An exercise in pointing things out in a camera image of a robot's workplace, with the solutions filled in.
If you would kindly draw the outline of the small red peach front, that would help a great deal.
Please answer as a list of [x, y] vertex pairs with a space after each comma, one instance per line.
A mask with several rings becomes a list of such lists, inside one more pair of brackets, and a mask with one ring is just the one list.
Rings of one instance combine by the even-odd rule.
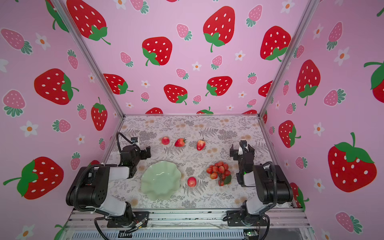
[[190, 177], [187, 184], [189, 187], [194, 188], [197, 185], [197, 179], [195, 177]]

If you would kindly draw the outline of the small red peach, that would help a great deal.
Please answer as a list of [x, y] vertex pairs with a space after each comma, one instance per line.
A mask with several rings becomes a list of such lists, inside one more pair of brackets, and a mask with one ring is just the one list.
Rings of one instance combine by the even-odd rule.
[[163, 137], [161, 140], [163, 145], [169, 145], [170, 144], [170, 139], [168, 137]]
[[187, 184], [189, 187], [194, 188], [197, 185], [197, 179], [195, 177], [190, 177]]

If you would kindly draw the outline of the red strawberry with green leaves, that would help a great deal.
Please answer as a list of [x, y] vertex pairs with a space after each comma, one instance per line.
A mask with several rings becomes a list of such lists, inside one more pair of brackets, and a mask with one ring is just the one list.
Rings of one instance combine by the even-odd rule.
[[180, 138], [175, 142], [175, 147], [184, 147], [186, 144], [186, 139]]

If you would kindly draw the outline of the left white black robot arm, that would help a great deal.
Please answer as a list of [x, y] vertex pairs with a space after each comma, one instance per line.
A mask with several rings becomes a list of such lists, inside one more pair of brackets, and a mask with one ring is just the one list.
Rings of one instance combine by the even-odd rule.
[[138, 138], [128, 139], [122, 133], [116, 134], [119, 164], [97, 164], [82, 167], [73, 181], [66, 203], [79, 212], [101, 214], [98, 221], [106, 220], [108, 228], [128, 228], [130, 232], [146, 227], [149, 212], [134, 212], [130, 203], [119, 200], [108, 192], [109, 183], [134, 177], [141, 160], [149, 159], [151, 147], [141, 149]]

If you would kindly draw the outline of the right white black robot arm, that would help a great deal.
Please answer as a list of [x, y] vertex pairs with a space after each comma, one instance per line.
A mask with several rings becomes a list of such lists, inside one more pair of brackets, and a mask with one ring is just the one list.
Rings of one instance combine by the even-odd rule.
[[291, 202], [294, 194], [281, 167], [273, 162], [255, 164], [255, 149], [240, 141], [239, 149], [230, 148], [230, 157], [238, 162], [236, 181], [243, 188], [254, 188], [257, 195], [244, 201], [239, 211], [228, 211], [223, 218], [229, 226], [255, 226], [268, 221], [266, 212], [276, 205]]

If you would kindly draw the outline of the red yellow apple with stem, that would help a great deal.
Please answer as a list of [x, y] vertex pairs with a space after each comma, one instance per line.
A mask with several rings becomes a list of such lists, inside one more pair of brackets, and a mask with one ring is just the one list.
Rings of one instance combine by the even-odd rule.
[[202, 151], [206, 146], [206, 142], [204, 139], [198, 140], [197, 142], [197, 150]]

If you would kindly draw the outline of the red cherry bunch with leaf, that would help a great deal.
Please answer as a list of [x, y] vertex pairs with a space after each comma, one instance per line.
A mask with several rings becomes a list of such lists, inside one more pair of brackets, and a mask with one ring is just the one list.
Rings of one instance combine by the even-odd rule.
[[217, 180], [220, 187], [229, 185], [232, 182], [232, 173], [229, 164], [223, 161], [210, 165], [206, 169], [206, 172], [212, 180]]

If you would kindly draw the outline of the small red peach back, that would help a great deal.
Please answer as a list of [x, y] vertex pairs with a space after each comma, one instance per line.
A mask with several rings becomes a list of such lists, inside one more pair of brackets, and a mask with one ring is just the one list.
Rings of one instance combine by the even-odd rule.
[[170, 139], [168, 137], [163, 137], [161, 140], [163, 145], [169, 145], [170, 144]]

